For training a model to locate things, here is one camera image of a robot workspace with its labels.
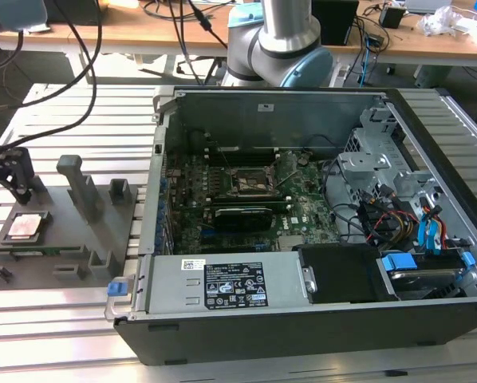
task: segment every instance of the aluminum extrusion table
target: aluminum extrusion table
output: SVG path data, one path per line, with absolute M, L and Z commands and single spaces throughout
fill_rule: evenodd
M 26 100 L 57 88 L 35 85 Z M 97 106 L 82 126 L 27 144 L 36 172 L 47 185 L 65 184 L 56 173 L 57 158 L 79 154 L 85 161 L 83 171 L 91 173 L 96 184 L 124 177 L 145 185 L 155 131 L 153 93 L 151 86 L 100 86 Z M 432 90 L 403 94 L 477 195 L 477 127 L 450 97 Z M 2 143 L 76 120 L 90 95 L 89 87 L 75 87 L 19 110 Z M 144 194 L 141 188 L 125 274 L 136 269 Z M 0 228 L 12 204 L 11 195 L 0 188 Z M 104 288 L 1 291 L 0 382 L 477 381 L 477 330 L 431 347 L 147 367 L 105 321 L 105 300 Z M 408 375 L 387 378 L 386 370 Z

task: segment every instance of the power supply label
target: power supply label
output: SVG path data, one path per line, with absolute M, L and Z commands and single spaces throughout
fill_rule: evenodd
M 268 305 L 261 262 L 205 265 L 205 307 L 209 310 Z

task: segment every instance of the motherboard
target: motherboard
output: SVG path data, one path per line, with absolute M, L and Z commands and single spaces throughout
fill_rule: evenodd
M 338 241 L 321 193 L 325 161 L 312 153 L 216 152 L 166 162 L 172 254 L 291 251 Z

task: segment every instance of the floor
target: floor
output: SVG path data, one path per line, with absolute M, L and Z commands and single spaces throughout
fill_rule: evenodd
M 145 56 L 143 68 L 137 70 L 136 62 L 132 56 L 107 54 L 99 57 L 96 63 L 98 81 L 101 84 L 194 84 L 190 75 L 177 73 L 175 65 L 181 56 Z M 33 83 L 66 84 L 73 79 L 72 70 L 68 60 L 62 53 L 23 52 L 16 60 L 18 67 L 9 65 L 6 69 L 5 80 L 0 70 L 0 105 L 16 103 L 22 100 Z M 211 61 L 195 63 L 195 70 L 204 78 Z M 120 68 L 120 76 L 110 68 Z M 189 73 L 186 65 L 182 70 Z M 365 86 L 414 88 L 414 65 L 397 65 L 393 75 L 386 73 L 386 65 L 377 65 Z M 357 76 L 352 74 L 346 86 L 357 87 Z M 446 81 L 442 84 L 473 118 L 477 117 L 477 79 L 471 77 L 463 68 L 454 68 Z M 0 136 L 9 124 L 13 112 L 0 113 Z

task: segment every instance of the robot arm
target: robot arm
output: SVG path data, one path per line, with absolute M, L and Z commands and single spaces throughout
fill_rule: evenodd
M 228 22 L 224 86 L 318 86 L 333 66 L 320 44 L 311 0 L 262 0 L 236 6 Z

